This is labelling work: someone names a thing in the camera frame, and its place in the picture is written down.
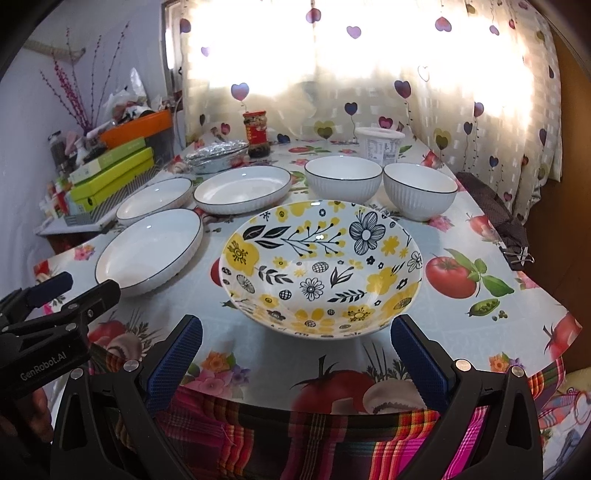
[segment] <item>glass jar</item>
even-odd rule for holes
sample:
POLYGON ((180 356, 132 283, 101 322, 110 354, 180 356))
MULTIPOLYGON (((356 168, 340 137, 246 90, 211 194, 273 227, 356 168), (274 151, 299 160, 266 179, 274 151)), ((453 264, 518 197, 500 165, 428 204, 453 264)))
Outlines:
POLYGON ((266 157, 271 153, 271 147, 267 140, 267 112, 243 113, 246 138, 248 140, 248 154, 251 158, 266 157))

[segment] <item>plaid cloth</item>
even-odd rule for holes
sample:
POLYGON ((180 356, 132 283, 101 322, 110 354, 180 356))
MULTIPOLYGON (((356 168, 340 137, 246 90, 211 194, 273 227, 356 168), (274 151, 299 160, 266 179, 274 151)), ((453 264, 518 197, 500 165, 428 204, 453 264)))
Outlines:
MULTIPOLYGON (((529 379, 538 411, 563 379, 561 359, 529 379)), ((485 413, 474 412, 444 479, 464 468, 485 413)), ((288 412, 179 387, 157 421, 198 480, 392 480, 438 418, 432 410, 375 416, 288 412)))

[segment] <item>wall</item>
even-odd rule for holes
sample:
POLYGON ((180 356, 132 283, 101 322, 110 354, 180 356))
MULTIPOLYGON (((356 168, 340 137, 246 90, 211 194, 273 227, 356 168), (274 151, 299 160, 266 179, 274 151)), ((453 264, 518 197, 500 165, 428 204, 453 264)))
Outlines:
POLYGON ((549 180, 526 224, 536 262, 527 273, 583 325, 564 355, 567 371, 591 366, 591 82, 554 37, 562 87, 563 177, 549 180))

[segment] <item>screw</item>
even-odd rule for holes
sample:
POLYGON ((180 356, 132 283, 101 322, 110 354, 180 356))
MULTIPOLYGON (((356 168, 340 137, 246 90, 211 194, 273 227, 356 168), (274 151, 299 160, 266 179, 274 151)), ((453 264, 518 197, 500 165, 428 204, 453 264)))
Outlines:
POLYGON ((472 365, 470 364, 470 362, 468 360, 464 360, 463 358, 460 358, 459 360, 456 360, 456 368, 458 370, 461 370, 462 372, 467 372, 468 370, 470 370, 472 368, 472 365))
POLYGON ((139 362, 137 360, 127 360, 124 365, 123 369, 126 372, 132 372, 139 367, 139 362))
POLYGON ((516 377, 523 377, 525 375, 525 371, 519 365, 513 365, 511 367, 511 373, 516 377))
POLYGON ((70 378, 74 380, 78 380, 82 375, 84 375, 84 371, 81 368, 75 368, 70 372, 70 378))

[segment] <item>foil container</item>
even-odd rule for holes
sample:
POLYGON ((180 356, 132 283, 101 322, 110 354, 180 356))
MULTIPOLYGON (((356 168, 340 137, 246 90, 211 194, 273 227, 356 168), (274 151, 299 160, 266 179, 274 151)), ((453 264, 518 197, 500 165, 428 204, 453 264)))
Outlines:
POLYGON ((246 162, 247 153, 248 142, 233 140, 198 148, 183 162, 192 174, 207 175, 242 165, 246 162))

